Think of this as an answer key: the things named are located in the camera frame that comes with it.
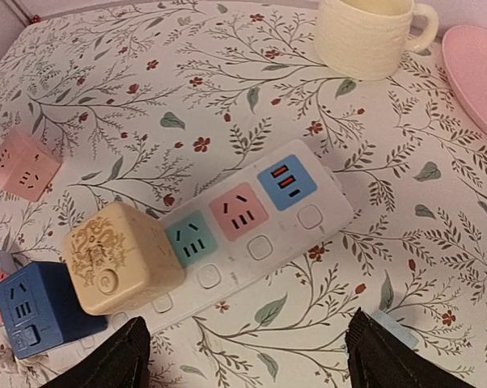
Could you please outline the dark blue cube adapter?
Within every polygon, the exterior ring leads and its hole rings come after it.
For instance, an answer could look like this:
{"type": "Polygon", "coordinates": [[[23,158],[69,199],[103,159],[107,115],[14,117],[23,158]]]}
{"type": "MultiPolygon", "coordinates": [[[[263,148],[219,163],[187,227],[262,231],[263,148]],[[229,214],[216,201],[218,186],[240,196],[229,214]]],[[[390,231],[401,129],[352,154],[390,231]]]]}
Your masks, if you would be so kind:
{"type": "Polygon", "coordinates": [[[81,307],[64,263],[34,261],[0,281],[0,315],[16,358],[104,331],[107,319],[81,307]]]}

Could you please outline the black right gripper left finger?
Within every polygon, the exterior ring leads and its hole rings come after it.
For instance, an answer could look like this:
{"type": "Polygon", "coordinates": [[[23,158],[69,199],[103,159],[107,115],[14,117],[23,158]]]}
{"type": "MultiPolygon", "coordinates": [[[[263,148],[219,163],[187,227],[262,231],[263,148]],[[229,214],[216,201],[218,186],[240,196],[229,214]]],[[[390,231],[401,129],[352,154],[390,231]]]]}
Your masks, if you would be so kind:
{"type": "Polygon", "coordinates": [[[130,319],[76,366],[46,387],[109,388],[150,385],[150,332],[139,316],[130,319]]]}

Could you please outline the beige dragon cube adapter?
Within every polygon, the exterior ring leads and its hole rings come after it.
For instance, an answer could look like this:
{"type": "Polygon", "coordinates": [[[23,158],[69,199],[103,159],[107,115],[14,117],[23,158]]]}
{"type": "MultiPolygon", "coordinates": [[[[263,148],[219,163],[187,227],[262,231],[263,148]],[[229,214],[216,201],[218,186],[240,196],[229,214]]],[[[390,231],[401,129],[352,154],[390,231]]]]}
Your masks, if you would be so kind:
{"type": "Polygon", "coordinates": [[[94,316],[136,310],[186,278],[163,225],[121,202],[71,230],[61,253],[80,306],[94,316]]]}

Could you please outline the white power strip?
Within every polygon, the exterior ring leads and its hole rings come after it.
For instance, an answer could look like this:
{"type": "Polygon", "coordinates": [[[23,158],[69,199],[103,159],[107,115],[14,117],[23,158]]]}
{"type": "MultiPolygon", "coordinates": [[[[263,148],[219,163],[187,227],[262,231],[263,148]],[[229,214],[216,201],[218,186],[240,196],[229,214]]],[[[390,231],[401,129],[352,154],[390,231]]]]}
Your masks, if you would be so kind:
{"type": "Polygon", "coordinates": [[[186,272],[184,283],[136,310],[106,315],[109,327],[135,316],[152,332],[178,323],[332,237],[352,217],[331,170],[304,141],[289,141],[154,217],[186,272]]]}

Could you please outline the light blue small plug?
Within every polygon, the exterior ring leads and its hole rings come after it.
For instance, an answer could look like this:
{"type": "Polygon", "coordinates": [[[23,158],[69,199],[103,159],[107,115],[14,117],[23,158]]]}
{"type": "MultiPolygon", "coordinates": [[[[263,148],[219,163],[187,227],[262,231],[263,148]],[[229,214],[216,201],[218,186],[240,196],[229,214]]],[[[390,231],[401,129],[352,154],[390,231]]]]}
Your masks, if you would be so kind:
{"type": "Polygon", "coordinates": [[[412,350],[416,349],[418,339],[409,329],[403,327],[394,318],[380,310],[373,311],[371,317],[408,348],[412,350]]]}

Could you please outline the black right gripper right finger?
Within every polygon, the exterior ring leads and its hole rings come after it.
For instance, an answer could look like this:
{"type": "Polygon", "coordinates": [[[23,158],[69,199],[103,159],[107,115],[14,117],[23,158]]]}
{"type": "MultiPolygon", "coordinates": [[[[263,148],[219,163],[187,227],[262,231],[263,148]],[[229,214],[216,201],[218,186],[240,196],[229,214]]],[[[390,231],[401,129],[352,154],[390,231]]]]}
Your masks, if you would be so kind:
{"type": "Polygon", "coordinates": [[[353,387],[469,387],[470,384],[419,356],[357,310],[345,333],[353,387]]]}

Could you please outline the pink cube socket adapter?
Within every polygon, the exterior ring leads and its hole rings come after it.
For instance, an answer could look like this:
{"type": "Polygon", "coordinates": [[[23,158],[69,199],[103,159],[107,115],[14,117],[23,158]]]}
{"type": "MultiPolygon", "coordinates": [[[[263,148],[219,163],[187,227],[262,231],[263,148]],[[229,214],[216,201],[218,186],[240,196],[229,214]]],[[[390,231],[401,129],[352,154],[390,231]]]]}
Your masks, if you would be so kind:
{"type": "Polygon", "coordinates": [[[60,157],[22,129],[0,145],[0,189],[37,202],[62,164],[60,157]]]}

